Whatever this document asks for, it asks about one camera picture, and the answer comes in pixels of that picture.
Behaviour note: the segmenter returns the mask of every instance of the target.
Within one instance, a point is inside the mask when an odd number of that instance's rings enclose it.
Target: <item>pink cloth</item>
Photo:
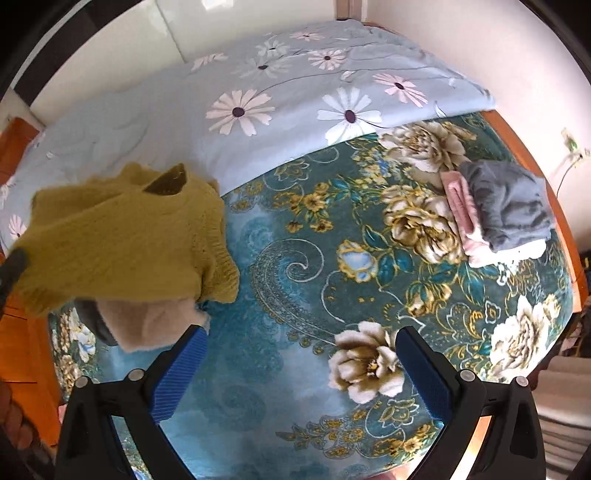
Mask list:
[[[545,240],[535,240],[517,248],[493,252],[482,238],[479,211],[470,193],[468,182],[458,171],[441,172],[447,202],[456,219],[457,229],[468,263],[472,268],[527,258],[539,258],[546,250]]]

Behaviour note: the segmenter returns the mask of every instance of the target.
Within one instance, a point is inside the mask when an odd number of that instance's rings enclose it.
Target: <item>screw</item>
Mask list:
[[[138,380],[142,380],[143,377],[144,377],[144,371],[141,368],[135,368],[127,374],[127,378],[129,378],[132,382],[137,382]]]
[[[516,377],[515,381],[520,387],[527,387],[530,384],[525,377]]]
[[[76,380],[76,387],[77,388],[84,388],[88,385],[88,377],[80,377]]]
[[[474,380],[476,379],[476,375],[474,375],[474,372],[470,370],[462,370],[460,372],[460,378],[464,382],[474,382]]]

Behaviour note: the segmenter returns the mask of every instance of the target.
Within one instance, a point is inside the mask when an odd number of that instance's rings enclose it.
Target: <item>wooden cabinet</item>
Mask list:
[[[47,319],[25,314],[13,296],[0,320],[0,378],[12,390],[13,399],[35,424],[41,438],[57,444],[60,422],[57,407],[61,391],[53,367]]]

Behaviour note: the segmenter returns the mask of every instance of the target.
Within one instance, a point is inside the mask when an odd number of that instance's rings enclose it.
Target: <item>gray cloth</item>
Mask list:
[[[470,186],[480,210],[482,238],[493,252],[550,239],[555,223],[545,179],[506,161],[464,162],[458,170]]]

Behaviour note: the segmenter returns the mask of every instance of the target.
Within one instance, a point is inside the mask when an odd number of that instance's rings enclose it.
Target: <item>blue gripper pad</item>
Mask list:
[[[420,339],[423,345],[419,345],[417,341],[407,329],[401,329],[396,335],[396,354],[421,395],[431,418],[446,424],[453,414],[452,392],[429,358],[429,354],[440,354],[434,353],[424,340]]]
[[[207,353],[207,332],[201,327],[196,328],[189,339],[183,336],[179,342],[181,341],[186,341],[185,346],[180,352],[175,352],[176,358],[152,392],[150,413],[156,423],[173,416]]]

